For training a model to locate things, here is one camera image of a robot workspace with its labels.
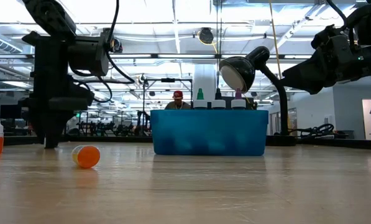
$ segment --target blue plastic container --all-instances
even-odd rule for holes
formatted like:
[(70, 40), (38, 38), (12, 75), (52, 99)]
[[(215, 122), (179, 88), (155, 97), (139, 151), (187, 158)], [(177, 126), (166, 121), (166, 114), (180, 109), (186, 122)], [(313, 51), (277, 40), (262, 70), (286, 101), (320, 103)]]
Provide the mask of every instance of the blue plastic container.
[(158, 155), (261, 156), (268, 111), (154, 110), (151, 125)]

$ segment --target wooden table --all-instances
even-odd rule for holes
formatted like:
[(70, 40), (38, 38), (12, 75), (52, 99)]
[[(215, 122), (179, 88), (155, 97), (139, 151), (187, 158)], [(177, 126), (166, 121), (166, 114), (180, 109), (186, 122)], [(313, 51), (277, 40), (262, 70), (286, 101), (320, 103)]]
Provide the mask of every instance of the wooden table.
[(156, 156), (151, 144), (10, 146), (0, 156), (0, 223), (371, 224), (371, 151), (268, 147), (263, 157)]

